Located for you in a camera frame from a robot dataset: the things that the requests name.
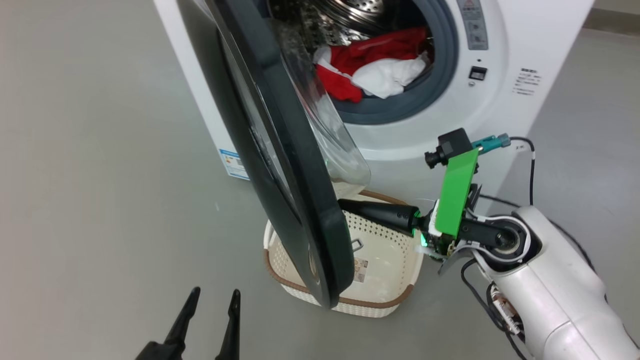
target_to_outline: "woven basket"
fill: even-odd
[[[362,192],[353,199],[404,204],[372,192]],[[360,239],[364,247],[354,253],[354,281],[342,292],[333,310],[370,318],[387,316],[409,296],[418,279],[422,254],[414,248],[420,244],[420,233],[416,232],[412,238],[357,215],[344,214],[351,238]],[[271,276],[287,293],[318,305],[304,286],[271,222],[267,221],[263,241],[264,259]]]

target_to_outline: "wire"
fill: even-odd
[[[522,354],[522,352],[520,351],[520,349],[518,348],[518,346],[516,345],[516,343],[513,341],[513,338],[511,337],[511,334],[508,332],[504,333],[507,336],[507,340],[509,340],[509,343],[511,344],[511,347],[513,348],[513,351],[516,352],[516,354],[518,355],[518,357],[522,360],[527,360],[526,357],[524,357],[524,355]]]
[[[569,240],[571,240],[571,242],[578,248],[578,251],[580,251],[580,253],[582,254],[582,257],[584,257],[584,260],[587,262],[587,265],[589,265],[589,267],[593,270],[593,272],[596,272],[596,268],[593,266],[591,262],[591,258],[589,258],[586,250],[584,250],[584,248],[582,247],[582,245],[580,245],[578,240],[576,240],[567,230],[564,230],[564,227],[560,226],[557,222],[549,218],[547,218],[547,220],[549,220],[549,222],[553,224],[556,227],[556,229],[560,230],[567,238],[569,238]]]
[[[471,217],[478,218],[478,216],[470,208],[466,208],[465,210],[467,211],[467,214],[471,215]]]
[[[636,341],[631,337],[631,335],[629,334],[629,332],[627,331],[627,328],[624,326],[624,324],[622,325],[622,328],[625,330],[625,332],[627,333],[627,336],[631,339],[631,342],[636,346],[636,349],[640,350],[640,347],[638,347],[638,344],[636,343]]]
[[[486,287],[486,291],[484,293],[484,295],[486,296],[486,304],[494,316],[504,321],[504,319],[502,319],[502,315],[498,312],[498,309],[493,305],[493,300],[491,299],[491,287],[493,286],[493,284],[494,282],[492,282]],[[509,324],[507,323],[507,321],[504,321],[504,328],[509,329]]]
[[[501,202],[505,205],[509,205],[509,206],[513,206],[514,208],[521,208],[522,206],[516,204],[515,202],[511,202],[508,200],[504,200],[504,199],[500,199],[499,197],[494,197],[491,195],[485,195],[483,193],[480,194],[480,197],[485,198],[485,199],[489,199],[489,200],[493,200],[495,202]]]
[[[536,147],[533,146],[533,142],[528,138],[523,138],[521,136],[511,136],[509,139],[528,143],[529,148],[531,149],[531,170],[529,172],[529,205],[533,205],[533,174],[536,170]]]
[[[464,265],[462,265],[462,269],[460,269],[460,278],[462,279],[462,282],[464,282],[465,285],[467,285],[467,287],[469,288],[469,290],[471,290],[471,292],[474,294],[474,297],[478,301],[478,304],[482,306],[485,313],[489,316],[489,318],[491,319],[493,324],[498,328],[498,330],[505,331],[506,326],[502,323],[502,319],[496,318],[496,316],[491,312],[491,310],[489,310],[489,306],[484,303],[484,300],[480,297],[480,294],[478,294],[476,289],[473,287],[473,285],[471,285],[471,283],[467,280],[467,277],[465,276],[465,272],[467,271],[467,269],[471,265],[476,263],[477,263],[476,259],[471,259],[467,261]]]
[[[520,359],[527,360],[527,358],[524,357],[524,355],[522,354],[522,352],[520,351],[520,349],[518,348],[516,343],[513,341],[513,338],[511,338],[511,332],[509,331],[509,328],[506,325],[506,323],[504,323],[504,319],[502,319],[501,317],[498,317],[495,313],[493,313],[491,311],[491,309],[489,308],[490,305],[484,303],[484,301],[480,297],[480,294],[478,294],[476,289],[467,281],[467,277],[465,276],[465,272],[467,271],[467,269],[471,265],[476,264],[476,263],[477,263],[476,259],[471,259],[471,260],[467,261],[464,265],[462,265],[462,269],[460,270],[460,278],[462,278],[462,282],[464,282],[465,285],[467,285],[467,287],[469,288],[469,290],[471,290],[471,292],[474,294],[474,297],[478,301],[478,304],[480,304],[480,306],[482,306],[482,308],[484,309],[486,314],[489,316],[489,318],[491,319],[493,324],[498,328],[498,330],[504,332],[504,334],[507,336],[507,339],[509,340],[509,343],[511,344],[511,347],[513,348],[513,351],[516,352],[516,354],[518,355],[518,357]],[[493,285],[493,283],[489,284],[489,287],[487,288],[487,297],[488,297],[487,299],[489,299],[489,297],[490,297],[491,285]]]

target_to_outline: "front-loading washing machine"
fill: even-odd
[[[248,178],[221,118],[211,90],[214,69],[205,53],[219,36],[206,22],[235,17],[236,34],[249,41],[268,36],[265,21],[275,0],[155,0],[164,27],[209,132],[230,175]],[[280,3],[343,3],[341,0]],[[433,60],[402,94],[360,103],[333,99],[342,121],[371,169],[369,189],[430,208],[438,196],[442,169],[429,170],[424,153],[437,146],[437,136],[464,127],[471,140],[508,133],[524,136],[531,128],[579,32],[590,0],[349,0],[374,5],[410,3],[410,13],[428,27]],[[238,56],[260,56],[248,49]],[[481,159],[476,180],[485,193],[500,188],[515,147]]]
[[[368,187],[430,209],[443,174],[442,167],[428,169],[424,153],[437,136],[460,127],[472,140],[526,134],[591,5],[349,0],[352,8],[408,9],[412,15],[392,18],[428,28],[432,64],[393,98],[351,104],[325,92],[304,31],[271,19],[274,1],[156,0],[156,6],[229,174],[252,181],[308,292],[327,307],[354,279],[352,239],[337,198]],[[297,14],[306,3],[278,6]],[[308,3],[318,10],[344,0]],[[350,19],[340,26],[353,25]],[[311,38],[326,30],[308,29]],[[338,38],[352,30],[352,40],[368,31],[339,28]],[[498,190],[515,151],[483,155],[474,179],[483,192]]]

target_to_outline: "floor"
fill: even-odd
[[[234,288],[242,359],[514,358],[430,261],[384,319],[286,294],[262,263],[266,216],[226,175],[150,1],[3,1],[0,56],[7,358],[132,359],[196,285],[185,359],[218,353]],[[583,32],[531,134],[536,200],[584,239],[636,338],[639,58],[637,38]],[[525,200],[522,171],[505,196]]]

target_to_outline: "black cylindrical tool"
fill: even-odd
[[[413,236],[413,229],[419,226],[420,209],[417,206],[346,199],[338,200],[338,204],[344,211],[408,236]]]

